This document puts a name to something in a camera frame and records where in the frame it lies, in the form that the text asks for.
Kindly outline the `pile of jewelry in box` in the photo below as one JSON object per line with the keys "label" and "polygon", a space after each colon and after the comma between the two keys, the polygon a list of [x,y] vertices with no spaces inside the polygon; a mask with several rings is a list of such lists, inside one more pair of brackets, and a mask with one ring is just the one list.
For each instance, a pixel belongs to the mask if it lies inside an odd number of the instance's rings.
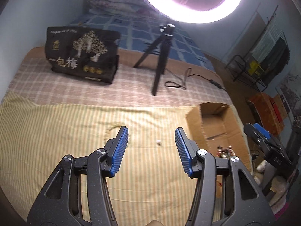
{"label": "pile of jewelry in box", "polygon": [[217,154],[216,156],[218,158],[223,158],[223,159],[228,159],[232,156],[235,156],[235,152],[234,150],[232,149],[232,146],[229,145],[228,147],[224,148],[222,146],[218,146],[217,147]]}

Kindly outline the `plush toy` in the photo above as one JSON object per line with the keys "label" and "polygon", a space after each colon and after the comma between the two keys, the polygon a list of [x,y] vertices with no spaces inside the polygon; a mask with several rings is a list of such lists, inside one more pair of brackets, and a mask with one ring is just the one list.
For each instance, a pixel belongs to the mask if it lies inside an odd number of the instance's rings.
{"label": "plush toy", "polygon": [[265,186],[270,180],[270,164],[263,160],[255,169],[254,180],[259,186]]}

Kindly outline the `orange covered furniture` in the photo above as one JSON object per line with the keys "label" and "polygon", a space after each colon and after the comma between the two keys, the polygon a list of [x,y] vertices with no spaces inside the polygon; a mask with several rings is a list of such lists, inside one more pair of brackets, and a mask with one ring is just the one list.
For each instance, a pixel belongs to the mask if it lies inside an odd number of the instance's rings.
{"label": "orange covered furniture", "polygon": [[258,92],[247,99],[246,103],[255,121],[274,136],[279,136],[285,126],[284,119],[288,117],[288,105],[284,97],[279,94],[271,97],[266,93]]}

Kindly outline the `brown cardboard box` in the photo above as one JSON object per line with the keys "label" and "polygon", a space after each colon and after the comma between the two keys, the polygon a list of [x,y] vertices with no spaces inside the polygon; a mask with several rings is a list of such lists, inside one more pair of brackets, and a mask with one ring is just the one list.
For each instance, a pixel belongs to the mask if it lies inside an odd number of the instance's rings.
{"label": "brown cardboard box", "polygon": [[219,146],[231,146],[248,171],[253,173],[247,136],[234,105],[202,103],[186,114],[186,121],[190,136],[199,148],[217,157]]}

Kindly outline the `yellow striped cloth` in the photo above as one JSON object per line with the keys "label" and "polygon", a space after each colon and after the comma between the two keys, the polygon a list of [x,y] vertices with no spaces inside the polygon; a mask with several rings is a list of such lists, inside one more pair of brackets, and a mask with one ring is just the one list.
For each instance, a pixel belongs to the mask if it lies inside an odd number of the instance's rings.
{"label": "yellow striped cloth", "polygon": [[192,204],[211,224],[217,147],[249,150],[231,108],[1,104],[1,189],[35,225],[185,225]]}

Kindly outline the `yellow box on rack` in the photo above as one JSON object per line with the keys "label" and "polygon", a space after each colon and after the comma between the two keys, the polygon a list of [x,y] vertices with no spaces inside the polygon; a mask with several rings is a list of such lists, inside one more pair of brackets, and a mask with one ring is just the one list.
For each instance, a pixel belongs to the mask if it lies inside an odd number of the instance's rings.
{"label": "yellow box on rack", "polygon": [[262,69],[262,67],[260,66],[260,64],[257,61],[253,60],[252,62],[249,63],[248,73],[251,76],[258,78],[261,75],[263,75],[264,70]]}

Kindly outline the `dark hanging clothes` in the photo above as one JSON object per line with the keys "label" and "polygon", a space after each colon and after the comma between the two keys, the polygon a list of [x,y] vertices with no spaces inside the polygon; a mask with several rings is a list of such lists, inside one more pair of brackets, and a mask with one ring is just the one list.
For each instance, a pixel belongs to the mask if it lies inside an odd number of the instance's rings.
{"label": "dark hanging clothes", "polygon": [[264,85],[267,86],[276,75],[281,73],[289,60],[289,47],[286,41],[280,37],[267,57],[261,63],[261,68],[264,70],[261,80]]}

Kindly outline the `black clothes rack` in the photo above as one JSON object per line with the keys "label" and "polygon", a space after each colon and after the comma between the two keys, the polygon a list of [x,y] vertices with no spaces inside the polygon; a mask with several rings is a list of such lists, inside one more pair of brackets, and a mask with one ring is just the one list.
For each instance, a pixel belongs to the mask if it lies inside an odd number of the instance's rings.
{"label": "black clothes rack", "polygon": [[263,28],[255,30],[249,26],[236,45],[225,66],[234,82],[240,81],[262,92],[288,64],[290,49],[278,22],[278,9],[276,6]]}

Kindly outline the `striped white towel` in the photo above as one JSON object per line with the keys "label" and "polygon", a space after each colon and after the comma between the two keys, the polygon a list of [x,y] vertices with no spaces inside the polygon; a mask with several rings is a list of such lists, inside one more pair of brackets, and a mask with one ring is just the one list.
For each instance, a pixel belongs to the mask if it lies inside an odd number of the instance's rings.
{"label": "striped white towel", "polygon": [[274,15],[268,22],[259,40],[250,51],[251,56],[261,63],[273,49],[278,39],[281,37],[282,30],[279,27],[277,16]]}

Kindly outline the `black snack bag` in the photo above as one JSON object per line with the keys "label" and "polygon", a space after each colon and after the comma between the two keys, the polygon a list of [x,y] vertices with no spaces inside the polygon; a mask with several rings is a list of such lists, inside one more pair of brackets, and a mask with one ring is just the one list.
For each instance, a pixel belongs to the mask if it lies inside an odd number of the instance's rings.
{"label": "black snack bag", "polygon": [[45,56],[52,71],[110,84],[118,70],[117,31],[48,27]]}

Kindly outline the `black tripod stand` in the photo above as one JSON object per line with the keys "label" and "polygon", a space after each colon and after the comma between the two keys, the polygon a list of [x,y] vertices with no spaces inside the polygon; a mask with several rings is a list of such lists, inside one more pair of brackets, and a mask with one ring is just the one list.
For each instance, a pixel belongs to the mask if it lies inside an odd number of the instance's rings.
{"label": "black tripod stand", "polygon": [[165,66],[168,61],[168,56],[171,48],[171,41],[173,39],[174,24],[166,24],[160,26],[161,35],[147,48],[142,57],[136,62],[134,68],[138,68],[140,64],[147,58],[147,56],[158,46],[160,46],[160,54],[158,58],[158,64],[156,69],[156,75],[153,83],[151,94],[157,95],[157,90],[160,82],[161,75],[164,74]]}

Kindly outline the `blue patterned blanket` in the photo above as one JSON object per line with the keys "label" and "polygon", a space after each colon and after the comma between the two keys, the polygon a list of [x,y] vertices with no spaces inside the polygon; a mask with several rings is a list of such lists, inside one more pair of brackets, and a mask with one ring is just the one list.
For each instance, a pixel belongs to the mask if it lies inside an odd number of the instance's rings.
{"label": "blue patterned blanket", "polygon": [[[70,25],[118,31],[121,33],[119,48],[142,53],[160,36],[160,25],[156,19],[131,18],[109,12],[83,14],[73,20]],[[201,49],[179,25],[176,25],[173,33],[169,58],[214,71],[211,61],[206,58]]]}

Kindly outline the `wall painting scroll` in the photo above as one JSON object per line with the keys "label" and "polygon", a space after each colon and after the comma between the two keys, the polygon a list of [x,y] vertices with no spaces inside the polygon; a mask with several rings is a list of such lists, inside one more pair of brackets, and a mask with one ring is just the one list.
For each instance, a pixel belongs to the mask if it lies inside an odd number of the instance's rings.
{"label": "wall painting scroll", "polygon": [[289,120],[293,123],[300,116],[300,62],[284,67],[276,89],[284,97]]}

